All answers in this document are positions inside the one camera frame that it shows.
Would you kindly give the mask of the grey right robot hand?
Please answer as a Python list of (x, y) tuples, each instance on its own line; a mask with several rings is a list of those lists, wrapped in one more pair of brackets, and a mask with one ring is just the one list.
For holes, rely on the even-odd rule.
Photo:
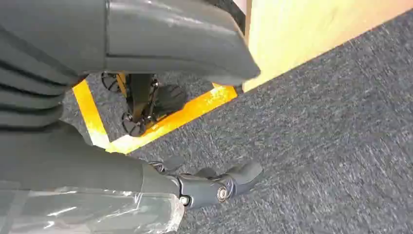
[(88, 75), (125, 73), (126, 127), (143, 131), (186, 102), (152, 79), (167, 71), (231, 86), (260, 74), (234, 18), (205, 0), (1, 1), (1, 233), (169, 234), (187, 209), (249, 191), (258, 163), (177, 175), (179, 157), (109, 153), (61, 120)]

